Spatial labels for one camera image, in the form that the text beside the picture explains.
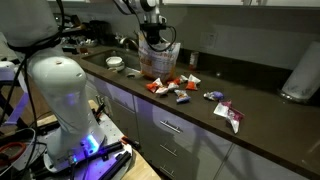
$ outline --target bottle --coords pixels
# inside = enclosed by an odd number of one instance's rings
[[[197,68],[198,57],[199,57],[199,52],[197,52],[197,51],[191,52],[190,63],[189,63],[190,70],[195,70]]]

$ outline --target wall outlet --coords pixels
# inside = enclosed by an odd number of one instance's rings
[[[202,32],[200,36],[200,47],[206,49],[213,49],[216,44],[218,33],[216,32]]]

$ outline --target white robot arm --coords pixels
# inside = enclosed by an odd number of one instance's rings
[[[159,14],[159,0],[115,0],[125,14],[145,13],[140,25],[150,44],[160,41],[166,19]],[[0,31],[15,47],[28,47],[58,32],[47,0],[1,0]],[[16,52],[22,61],[24,55]],[[83,150],[94,155],[106,138],[88,105],[86,74],[60,45],[37,51],[27,59],[28,74],[39,88],[60,128],[47,137],[44,162],[53,173],[83,159]]]

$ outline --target faucet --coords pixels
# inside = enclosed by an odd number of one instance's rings
[[[120,41],[119,41],[119,44],[123,45],[125,41],[131,42],[134,45],[134,47],[137,48],[137,50],[139,49],[139,45],[137,44],[137,42],[134,39],[129,38],[129,37],[121,38]],[[129,51],[129,44],[126,43],[125,45],[126,45],[126,51]]]

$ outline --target plastic bag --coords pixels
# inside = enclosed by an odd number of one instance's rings
[[[155,49],[164,49],[169,43],[154,45]],[[180,43],[174,43],[169,50],[155,52],[147,44],[142,32],[139,32],[139,59],[141,73],[150,78],[160,78],[162,82],[174,78],[176,60],[180,51]]]

